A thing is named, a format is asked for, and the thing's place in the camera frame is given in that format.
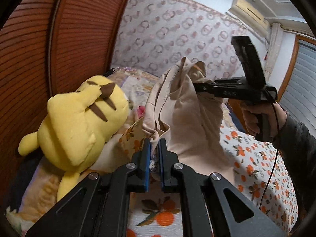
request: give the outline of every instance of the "yellow plush toy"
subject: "yellow plush toy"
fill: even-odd
[[[128,101],[115,83],[104,76],[93,76],[76,92],[50,98],[47,112],[38,131],[22,138],[19,153],[26,156],[41,147],[45,157],[65,171],[57,193],[59,201],[124,124]]]

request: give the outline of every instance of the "silver screw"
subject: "silver screw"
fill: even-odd
[[[128,169],[134,169],[134,168],[136,167],[136,164],[133,163],[133,162],[127,163],[127,164],[126,164],[126,167],[127,167]]]
[[[99,177],[99,175],[96,172],[92,172],[92,173],[89,174],[89,179],[90,180],[96,180],[96,179],[98,179],[98,177]]]
[[[219,173],[212,173],[212,174],[211,174],[211,178],[212,178],[213,180],[218,181],[218,180],[220,180],[220,179],[222,178],[222,176],[221,176],[221,174],[219,174]]]
[[[173,167],[175,168],[175,169],[183,169],[183,164],[181,164],[181,163],[175,163],[174,165],[173,165]]]

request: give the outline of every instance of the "person's hand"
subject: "person's hand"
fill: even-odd
[[[286,122],[287,114],[278,103],[274,103],[273,105],[276,109],[279,128],[281,129]],[[246,103],[242,102],[240,104],[240,108],[244,116],[247,130],[251,135],[256,135],[259,133],[259,127],[257,125],[258,120],[255,114],[263,113],[267,114],[269,118],[270,136],[275,137],[277,135],[277,121],[271,104],[264,103],[258,105],[247,105]]]

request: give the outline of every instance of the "patterned wallpaper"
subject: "patterned wallpaper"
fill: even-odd
[[[231,37],[247,31],[193,0],[129,0],[111,67],[138,68],[160,77],[186,56],[204,61],[208,78],[230,77],[241,66]]]

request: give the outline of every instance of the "beige air conditioner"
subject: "beige air conditioner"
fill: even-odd
[[[269,22],[250,3],[245,0],[233,0],[232,7],[228,10],[241,21],[251,27],[261,37],[268,36]]]

